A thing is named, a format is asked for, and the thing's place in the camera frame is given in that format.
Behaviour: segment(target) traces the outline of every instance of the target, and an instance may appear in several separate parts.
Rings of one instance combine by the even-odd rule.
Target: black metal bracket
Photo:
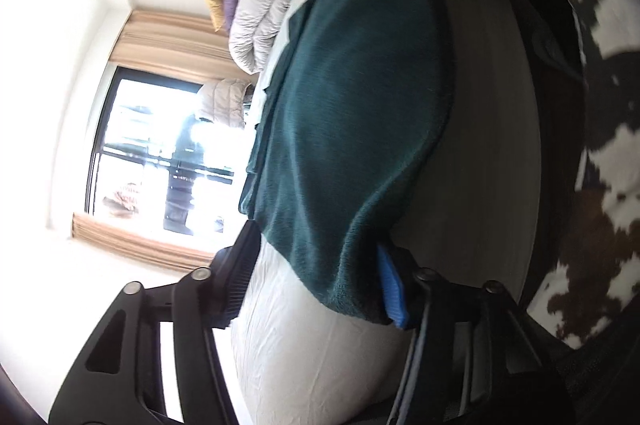
[[[71,367],[49,424],[177,424],[165,416],[160,363],[160,322],[173,322],[184,422],[238,425],[212,328],[238,315],[259,249],[260,231],[249,221],[209,267],[167,286],[124,286]]]
[[[497,281],[482,289],[415,272],[423,289],[391,424],[570,425],[564,382]]]

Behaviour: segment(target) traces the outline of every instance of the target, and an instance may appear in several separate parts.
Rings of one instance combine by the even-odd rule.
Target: green fleece blanket
[[[387,323],[376,243],[453,95],[442,0],[308,0],[267,88],[241,211],[324,305]]]

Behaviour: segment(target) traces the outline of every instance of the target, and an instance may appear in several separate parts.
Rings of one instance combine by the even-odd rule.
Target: window frame
[[[187,82],[184,80],[178,80],[176,78],[169,78],[167,76],[161,76],[160,74],[153,74],[151,72],[146,71],[138,71],[136,69],[129,69],[118,66],[116,71],[114,72],[113,78],[111,79],[111,83],[107,90],[107,94],[104,99],[104,103],[102,105],[102,109],[100,112],[100,117],[98,118],[98,123],[95,129],[94,134],[94,142],[91,149],[91,157],[89,161],[89,169],[86,178],[86,187],[84,191],[84,212],[88,215],[93,216],[95,211],[95,193],[97,188],[97,177],[98,170],[100,164],[100,156],[110,155],[115,158],[119,158],[125,161],[130,161],[134,163],[140,163],[142,165],[148,163],[145,158],[136,158],[134,156],[123,156],[116,153],[111,153],[104,149],[104,138],[106,135],[107,126],[109,124],[109,120],[111,118],[111,112],[113,110],[113,106],[115,103],[116,95],[118,93],[118,88],[123,80],[128,80],[130,82],[140,82],[142,84],[150,84],[157,85],[159,87],[167,87],[177,90],[184,90],[188,92],[196,93],[202,84],[197,84],[194,82]],[[223,169],[215,169],[211,167],[206,167],[200,164],[190,164],[183,161],[177,161],[175,164],[171,163],[172,160],[167,158],[161,158],[163,162],[170,162],[169,166],[165,166],[163,164],[156,164],[156,166],[167,169],[171,172],[172,169],[178,168],[186,168],[180,167],[180,165],[191,165],[192,169],[197,167],[197,170],[205,170],[209,172],[209,174],[200,174],[202,176],[206,176],[208,179],[222,182],[226,184],[232,184],[234,172],[231,170],[223,170]]]

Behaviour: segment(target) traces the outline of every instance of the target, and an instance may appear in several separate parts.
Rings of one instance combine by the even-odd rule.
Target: metal bolt
[[[436,270],[431,268],[420,268],[414,273],[414,277],[422,282],[433,282],[440,278],[440,275]]]
[[[138,293],[141,289],[142,284],[140,284],[140,282],[138,282],[137,280],[134,280],[133,282],[125,284],[122,291],[124,291],[124,293],[126,293],[127,295],[133,295],[135,293]]]
[[[493,293],[493,294],[504,292],[504,286],[502,285],[502,283],[498,282],[497,280],[488,280],[487,282],[484,283],[484,286],[482,287],[489,293]]]
[[[196,268],[191,272],[191,278],[193,280],[207,280],[211,277],[211,270],[209,268]]]

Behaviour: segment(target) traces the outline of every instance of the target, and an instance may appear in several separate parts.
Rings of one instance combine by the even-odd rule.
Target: white wall
[[[84,181],[65,164],[88,158],[90,107],[133,7],[207,15],[203,0],[0,0],[0,362],[44,417],[118,289],[180,277],[46,228],[51,201]]]

